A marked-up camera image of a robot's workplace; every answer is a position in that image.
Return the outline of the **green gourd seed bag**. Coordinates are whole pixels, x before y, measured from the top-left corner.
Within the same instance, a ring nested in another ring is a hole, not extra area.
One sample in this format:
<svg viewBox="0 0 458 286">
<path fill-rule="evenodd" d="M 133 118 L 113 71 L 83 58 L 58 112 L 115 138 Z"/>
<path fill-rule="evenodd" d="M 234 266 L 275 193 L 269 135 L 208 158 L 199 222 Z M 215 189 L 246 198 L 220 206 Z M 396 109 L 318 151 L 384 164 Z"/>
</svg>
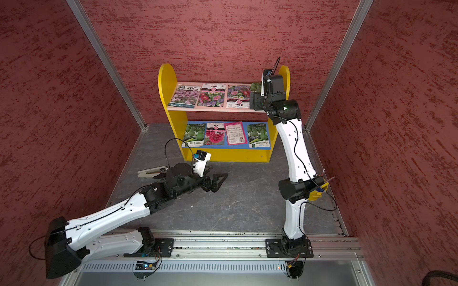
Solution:
<svg viewBox="0 0 458 286">
<path fill-rule="evenodd" d="M 260 93 L 262 88 L 262 83 L 261 82 L 253 82 L 250 85 L 250 91 L 254 93 Z"/>
</svg>

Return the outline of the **aster seed bag top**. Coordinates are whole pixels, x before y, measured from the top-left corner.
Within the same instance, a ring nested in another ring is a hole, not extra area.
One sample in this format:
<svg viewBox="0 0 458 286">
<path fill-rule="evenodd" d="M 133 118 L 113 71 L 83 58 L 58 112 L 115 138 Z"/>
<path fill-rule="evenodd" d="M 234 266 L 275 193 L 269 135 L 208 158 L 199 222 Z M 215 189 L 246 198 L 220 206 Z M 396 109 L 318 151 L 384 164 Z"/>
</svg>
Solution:
<svg viewBox="0 0 458 286">
<path fill-rule="evenodd" d="M 226 107 L 250 109 L 250 93 L 249 85 L 229 85 Z"/>
</svg>

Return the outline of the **pink flower seed bag top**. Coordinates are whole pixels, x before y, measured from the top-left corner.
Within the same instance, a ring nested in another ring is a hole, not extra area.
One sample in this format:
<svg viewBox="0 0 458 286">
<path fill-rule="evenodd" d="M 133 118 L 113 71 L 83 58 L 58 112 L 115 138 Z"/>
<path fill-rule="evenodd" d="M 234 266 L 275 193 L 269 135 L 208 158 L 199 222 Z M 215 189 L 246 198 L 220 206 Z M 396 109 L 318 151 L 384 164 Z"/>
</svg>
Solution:
<svg viewBox="0 0 458 286">
<path fill-rule="evenodd" d="M 198 106 L 223 108 L 226 89 L 225 84 L 203 84 L 199 93 Z"/>
</svg>

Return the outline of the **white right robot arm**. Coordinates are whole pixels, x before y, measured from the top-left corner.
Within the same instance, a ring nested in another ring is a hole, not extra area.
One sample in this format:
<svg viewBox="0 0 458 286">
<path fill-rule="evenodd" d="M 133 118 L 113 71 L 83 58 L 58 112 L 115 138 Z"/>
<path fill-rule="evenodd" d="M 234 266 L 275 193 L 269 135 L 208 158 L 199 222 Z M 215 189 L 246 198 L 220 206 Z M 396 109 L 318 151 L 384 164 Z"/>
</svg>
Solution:
<svg viewBox="0 0 458 286">
<path fill-rule="evenodd" d="M 267 114 L 283 143 L 289 177 L 279 181 L 280 194 L 286 202 L 280 250 L 286 256 L 298 257 L 305 253 L 309 243 L 302 223 L 305 205 L 314 193 L 323 190 L 326 180 L 311 164 L 302 133 L 300 108 L 297 101 L 286 98 L 283 76 L 265 70 L 261 76 L 261 92 L 250 102 L 254 110 Z"/>
</svg>

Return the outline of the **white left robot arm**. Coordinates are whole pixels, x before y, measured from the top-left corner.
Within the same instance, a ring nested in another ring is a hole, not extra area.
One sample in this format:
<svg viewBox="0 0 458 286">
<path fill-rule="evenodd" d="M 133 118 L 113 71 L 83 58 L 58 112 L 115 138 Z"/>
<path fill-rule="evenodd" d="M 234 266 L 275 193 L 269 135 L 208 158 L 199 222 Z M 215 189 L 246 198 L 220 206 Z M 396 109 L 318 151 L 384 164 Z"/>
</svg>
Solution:
<svg viewBox="0 0 458 286">
<path fill-rule="evenodd" d="M 158 258 L 161 249 L 150 228 L 140 227 L 120 235 L 110 232 L 157 213 L 196 189 L 216 193 L 228 175 L 209 176 L 208 172 L 206 167 L 196 169 L 179 163 L 116 205 L 77 219 L 52 220 L 44 243 L 46 278 L 62 277 L 85 262 L 109 256 Z"/>
</svg>

